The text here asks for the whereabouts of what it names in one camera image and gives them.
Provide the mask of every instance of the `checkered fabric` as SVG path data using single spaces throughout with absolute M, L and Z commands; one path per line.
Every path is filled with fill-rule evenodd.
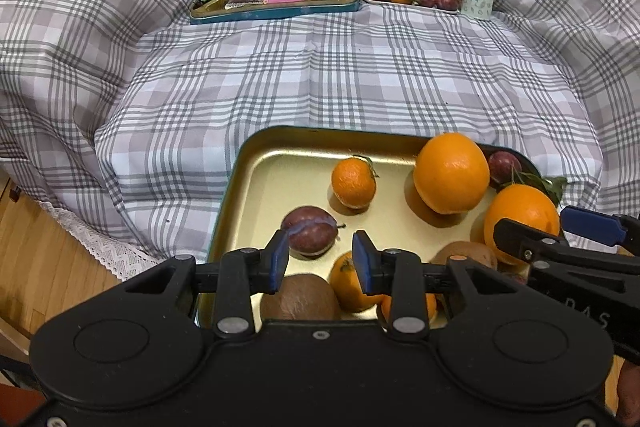
M 457 130 L 567 176 L 565 203 L 638 213 L 640 0 L 201 26 L 189 2 L 0 0 L 0 164 L 145 262 L 205 258 L 240 146 L 278 124 Z

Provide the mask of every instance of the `white lace trim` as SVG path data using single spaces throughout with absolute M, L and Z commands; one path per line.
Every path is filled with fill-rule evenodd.
M 142 250 L 112 239 L 89 227 L 82 219 L 69 210 L 56 208 L 51 203 L 38 202 L 47 214 L 73 235 L 91 255 L 121 281 L 160 263 Z

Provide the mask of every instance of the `gold tray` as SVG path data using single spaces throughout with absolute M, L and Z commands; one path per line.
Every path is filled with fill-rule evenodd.
M 289 258 L 286 275 L 315 273 L 326 279 L 335 260 L 351 250 L 356 230 L 366 230 L 379 250 L 402 248 L 423 262 L 451 241 L 468 241 L 481 230 L 482 215 L 495 196 L 492 188 L 464 216 L 441 216 L 430 210 L 415 190 L 415 157 L 427 138 L 334 129 L 276 126 L 258 131 L 242 145 L 220 207 L 209 251 L 209 262 L 242 247 L 263 248 L 279 229 L 284 216 L 298 206 L 324 208 L 345 229 L 331 249 L 315 260 Z M 485 154 L 497 147 L 480 144 Z M 534 165 L 511 151 L 524 171 L 538 174 Z M 379 178 L 376 195 L 365 212 L 342 206 L 331 190 L 331 172 L 338 160 L 353 154 L 371 158 Z M 255 324 L 261 324 L 261 295 L 252 297 Z M 212 296 L 202 296 L 198 318 L 210 327 Z M 444 324 L 440 313 L 434 327 Z M 356 317 L 375 319 L 375 307 Z

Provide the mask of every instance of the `wooden floor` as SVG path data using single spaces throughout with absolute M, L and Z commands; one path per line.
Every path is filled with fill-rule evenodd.
M 10 187 L 0 187 L 0 317 L 30 337 L 118 279 L 26 194 L 14 203 Z

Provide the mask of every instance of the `screw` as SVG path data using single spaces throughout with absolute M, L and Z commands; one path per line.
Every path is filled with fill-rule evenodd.
M 225 317 L 218 321 L 218 329 L 223 333 L 237 334 L 248 328 L 249 322 L 242 317 Z
M 331 336 L 331 333 L 329 333 L 329 331 L 319 330 L 319 331 L 314 331 L 313 333 L 313 338 L 315 338 L 316 341 L 325 341 L 330 336 Z
M 531 266 L 533 268 L 538 268 L 539 270 L 544 270 L 545 268 L 549 268 L 549 263 L 547 263 L 546 261 L 535 261 L 535 263 L 532 263 Z
M 417 333 L 425 327 L 424 321 L 417 317 L 400 317 L 394 320 L 394 329 L 400 333 Z
M 53 416 L 47 420 L 47 427 L 66 427 L 66 423 L 62 418 Z

